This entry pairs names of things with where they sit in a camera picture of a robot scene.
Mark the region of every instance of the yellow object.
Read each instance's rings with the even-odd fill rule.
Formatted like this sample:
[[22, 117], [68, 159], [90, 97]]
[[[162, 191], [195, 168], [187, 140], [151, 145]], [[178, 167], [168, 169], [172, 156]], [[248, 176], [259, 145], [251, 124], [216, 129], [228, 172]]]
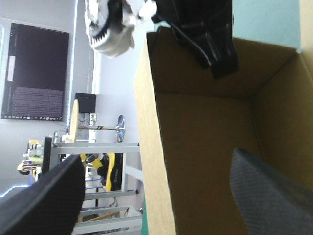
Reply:
[[[83, 162], [85, 162], [85, 160], [86, 160], [86, 158], [87, 158], [87, 154], [81, 154], [81, 155], [80, 155], [80, 158], [82, 159]], [[102, 165], [100, 159], [98, 159], [98, 158], [97, 158], [96, 160], [94, 160], [91, 164], [92, 164], [92, 166], [93, 166], [96, 170], [98, 170], [100, 167], [103, 167], [103, 165]]]
[[82, 161], [85, 161], [86, 158], [87, 158], [87, 155], [84, 153], [84, 154], [81, 154], [80, 155], [80, 158], [82, 159]]
[[98, 158], [92, 162], [92, 165], [96, 170], [99, 169], [100, 167], [103, 167], [102, 163], [100, 162], [100, 159]]
[[105, 188], [106, 191], [110, 192], [112, 188], [112, 183], [111, 183], [110, 178], [111, 178], [111, 173], [115, 164], [115, 153], [109, 153], [108, 157], [109, 157], [109, 167], [108, 167], [108, 173], [107, 173], [107, 183], [105, 186], [103, 186], [103, 188]]
[[69, 127], [69, 136], [67, 136], [67, 141], [70, 143], [75, 143], [77, 129], [78, 129], [78, 113], [79, 113], [79, 103], [78, 100], [74, 100], [72, 115], [70, 117], [70, 127]]

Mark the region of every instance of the box flap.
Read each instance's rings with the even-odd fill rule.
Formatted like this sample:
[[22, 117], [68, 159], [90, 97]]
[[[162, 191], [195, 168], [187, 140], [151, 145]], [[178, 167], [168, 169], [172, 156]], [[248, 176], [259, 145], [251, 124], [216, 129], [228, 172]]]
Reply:
[[313, 75], [313, 0], [300, 1], [300, 16], [302, 54]]
[[134, 86], [149, 231], [152, 235], [175, 235], [174, 215], [146, 43], [139, 60]]
[[249, 98], [295, 54], [295, 49], [243, 39], [235, 40], [239, 72], [214, 79], [192, 52], [180, 46], [171, 29], [162, 28], [150, 52], [157, 92]]

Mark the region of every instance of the metal stand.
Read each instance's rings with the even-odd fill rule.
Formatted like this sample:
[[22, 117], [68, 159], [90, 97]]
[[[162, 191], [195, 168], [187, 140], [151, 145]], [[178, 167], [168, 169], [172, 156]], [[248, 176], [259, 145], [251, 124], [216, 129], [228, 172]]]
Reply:
[[122, 143], [125, 136], [125, 119], [123, 115], [120, 115], [115, 127], [110, 126], [78, 126], [80, 130], [94, 130], [94, 131], [116, 131], [117, 141]]
[[[123, 173], [121, 191], [86, 193], [85, 200], [100, 198], [114, 198], [136, 195], [137, 190], [128, 190], [128, 175], [143, 181], [142, 171], [126, 165], [127, 153], [140, 153], [137, 143], [54, 143], [51, 148], [50, 168], [60, 162], [61, 154], [86, 154], [86, 153], [123, 153]], [[111, 235], [141, 235], [142, 214], [132, 206], [101, 208], [95, 210], [81, 211], [80, 216], [92, 214], [107, 214], [111, 212], [128, 211], [127, 216], [120, 218], [104, 219], [92, 222], [77, 223], [73, 235], [84, 233], [95, 233], [108, 230], [122, 229], [121, 231], [109, 233]]]
[[128, 211], [128, 215], [120, 218], [105, 219], [92, 222], [77, 223], [72, 234], [95, 233], [107, 230], [124, 229], [128, 230], [109, 233], [110, 235], [141, 235], [142, 215], [133, 207], [113, 207], [105, 209], [96, 209], [80, 212], [80, 216], [93, 214], [108, 214], [112, 212], [124, 213]]

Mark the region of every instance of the white wall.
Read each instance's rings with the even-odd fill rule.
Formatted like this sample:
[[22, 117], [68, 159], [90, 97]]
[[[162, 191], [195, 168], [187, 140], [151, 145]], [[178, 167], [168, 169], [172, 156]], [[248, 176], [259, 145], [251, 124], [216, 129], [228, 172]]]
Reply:
[[[0, 76], [0, 105], [2, 104], [2, 94], [5, 81], [6, 60], [8, 51], [8, 39], [10, 32], [10, 22], [20, 22], [21, 24], [36, 25], [45, 28], [56, 29], [70, 33], [69, 60], [67, 76], [67, 94], [69, 97], [69, 83], [72, 77], [72, 93], [86, 92], [89, 80], [90, 47], [87, 37], [82, 34], [85, 31], [83, 15], [84, 1], [78, 0], [79, 17], [78, 25], [74, 27], [76, 14], [76, 0], [0, 0], [0, 26], [4, 27], [4, 43], [0, 54], [1, 76]], [[73, 50], [74, 30], [77, 30], [77, 40], [75, 40]], [[42, 140], [44, 136], [53, 135], [53, 132], [64, 129], [66, 123], [44, 122], [44, 121], [15, 121], [0, 119], [0, 194], [11, 185], [26, 183], [27, 176], [20, 175], [17, 165], [22, 160], [22, 154], [26, 151], [29, 139]]]
[[234, 36], [300, 48], [299, 0], [233, 0]]

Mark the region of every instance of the blurry object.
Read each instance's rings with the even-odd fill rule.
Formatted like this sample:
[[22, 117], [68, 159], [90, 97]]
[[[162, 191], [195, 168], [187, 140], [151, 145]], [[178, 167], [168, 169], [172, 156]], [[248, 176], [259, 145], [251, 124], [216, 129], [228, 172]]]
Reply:
[[231, 189], [251, 235], [313, 234], [313, 192], [246, 150], [234, 150]]
[[30, 172], [41, 172], [43, 166], [44, 142], [30, 140], [28, 142], [27, 153], [23, 154], [22, 162], [18, 165], [18, 172], [22, 175], [29, 175]]
[[97, 96], [95, 94], [77, 92], [75, 94], [75, 99], [78, 100], [80, 113], [95, 113], [96, 112]]
[[137, 24], [157, 12], [154, 1], [145, 2], [136, 14], [126, 0], [85, 0], [86, 34], [91, 47], [108, 57], [134, 48], [132, 33]]
[[132, 32], [143, 20], [167, 22], [176, 40], [189, 45], [198, 62], [220, 78], [238, 71], [233, 43], [232, 0], [148, 0], [134, 14], [126, 0], [85, 0], [91, 47], [108, 57], [134, 48]]
[[215, 78], [238, 71], [233, 43], [232, 0], [156, 0], [155, 23], [166, 21]]
[[107, 192], [120, 191], [122, 185], [123, 154], [109, 153], [109, 167], [104, 188]]
[[77, 137], [77, 130], [94, 130], [94, 131], [116, 131], [117, 141], [123, 142], [125, 136], [125, 119], [123, 115], [120, 115], [115, 127], [109, 126], [78, 126], [78, 112], [79, 102], [76, 99], [73, 104], [69, 135], [63, 135], [62, 140], [66, 143], [75, 143]]
[[84, 167], [79, 155], [71, 155], [0, 204], [0, 235], [70, 235], [84, 196]]

